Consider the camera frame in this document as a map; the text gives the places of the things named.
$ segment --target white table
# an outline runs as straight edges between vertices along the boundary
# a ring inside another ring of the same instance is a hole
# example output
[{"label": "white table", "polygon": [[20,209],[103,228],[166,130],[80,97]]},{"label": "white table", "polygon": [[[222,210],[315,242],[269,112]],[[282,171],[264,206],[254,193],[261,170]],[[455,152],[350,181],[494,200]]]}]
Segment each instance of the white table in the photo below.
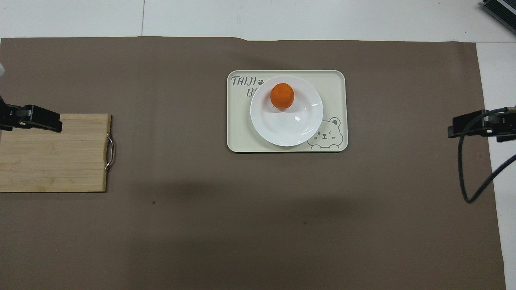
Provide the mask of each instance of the white table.
[{"label": "white table", "polygon": [[[486,109],[515,106],[516,35],[482,11],[480,3],[0,0],[0,37],[231,36],[248,40],[477,42]],[[489,148],[494,170],[516,152],[516,142],[490,139]],[[516,165],[502,172],[494,185],[507,289],[516,289]]]}]

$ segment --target cutting board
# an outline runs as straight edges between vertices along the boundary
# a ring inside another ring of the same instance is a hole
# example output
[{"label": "cutting board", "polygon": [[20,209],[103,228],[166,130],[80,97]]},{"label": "cutting board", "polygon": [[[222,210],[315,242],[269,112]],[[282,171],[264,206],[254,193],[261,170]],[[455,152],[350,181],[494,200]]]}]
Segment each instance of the cutting board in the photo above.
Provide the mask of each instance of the cutting board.
[{"label": "cutting board", "polygon": [[109,114],[61,114],[62,132],[2,131],[1,192],[105,191]]}]

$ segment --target plate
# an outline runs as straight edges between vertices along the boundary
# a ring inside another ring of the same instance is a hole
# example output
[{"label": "plate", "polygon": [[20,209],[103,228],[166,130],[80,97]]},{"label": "plate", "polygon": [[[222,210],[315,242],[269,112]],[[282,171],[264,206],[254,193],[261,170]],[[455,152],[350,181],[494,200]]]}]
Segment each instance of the plate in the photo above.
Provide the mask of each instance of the plate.
[{"label": "plate", "polygon": [[[272,88],[280,83],[294,90],[292,106],[281,110],[270,101]],[[312,137],[323,120],[323,102],[317,90],[302,78],[280,75],[264,82],[251,100],[251,121],[265,140],[284,147],[299,145]]]}]

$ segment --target brown mat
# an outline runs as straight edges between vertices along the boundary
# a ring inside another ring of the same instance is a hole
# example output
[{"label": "brown mat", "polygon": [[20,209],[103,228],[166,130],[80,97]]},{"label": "brown mat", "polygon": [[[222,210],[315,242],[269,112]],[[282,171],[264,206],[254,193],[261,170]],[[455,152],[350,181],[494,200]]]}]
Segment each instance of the brown mat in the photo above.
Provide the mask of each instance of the brown mat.
[{"label": "brown mat", "polygon": [[[104,194],[2,194],[5,289],[505,289],[492,187],[460,195],[454,116],[483,108],[475,44],[2,39],[5,101],[113,115]],[[349,146],[236,154],[233,70],[336,69]],[[466,141],[470,190],[490,173]]]}]

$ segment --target bear face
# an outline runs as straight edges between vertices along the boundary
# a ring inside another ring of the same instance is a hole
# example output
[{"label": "bear face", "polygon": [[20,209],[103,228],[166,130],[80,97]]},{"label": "bear face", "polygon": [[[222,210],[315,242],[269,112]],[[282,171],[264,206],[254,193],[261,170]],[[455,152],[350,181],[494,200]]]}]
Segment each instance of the bear face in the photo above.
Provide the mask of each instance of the bear face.
[{"label": "bear face", "polygon": [[311,148],[338,148],[344,140],[340,126],[341,121],[337,117],[323,120],[319,130],[308,139],[307,143]]}]

